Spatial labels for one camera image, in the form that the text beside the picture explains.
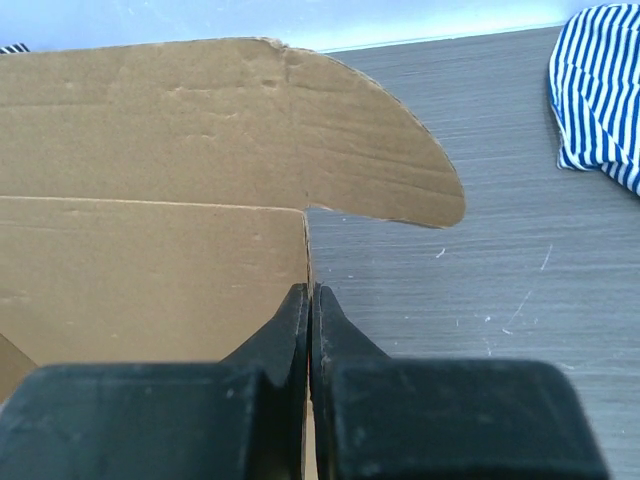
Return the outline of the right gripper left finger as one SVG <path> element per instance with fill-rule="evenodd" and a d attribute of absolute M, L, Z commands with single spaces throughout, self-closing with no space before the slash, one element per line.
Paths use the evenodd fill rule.
<path fill-rule="evenodd" d="M 304 284 L 218 362 L 58 364 L 1 414 L 5 479 L 300 479 Z"/>

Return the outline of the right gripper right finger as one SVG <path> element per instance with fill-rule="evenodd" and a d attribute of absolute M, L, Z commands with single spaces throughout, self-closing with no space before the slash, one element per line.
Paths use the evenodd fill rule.
<path fill-rule="evenodd" d="M 606 479 L 581 401 L 527 359 L 393 358 L 317 286 L 309 379 L 322 479 Z"/>

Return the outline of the brown cardboard box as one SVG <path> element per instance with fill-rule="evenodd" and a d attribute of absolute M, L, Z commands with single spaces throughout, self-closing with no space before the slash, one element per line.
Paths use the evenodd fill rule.
<path fill-rule="evenodd" d="M 310 293 L 311 207 L 447 228 L 465 199 L 416 116 L 323 54 L 2 54 L 1 414 L 50 365 L 223 360 Z"/>

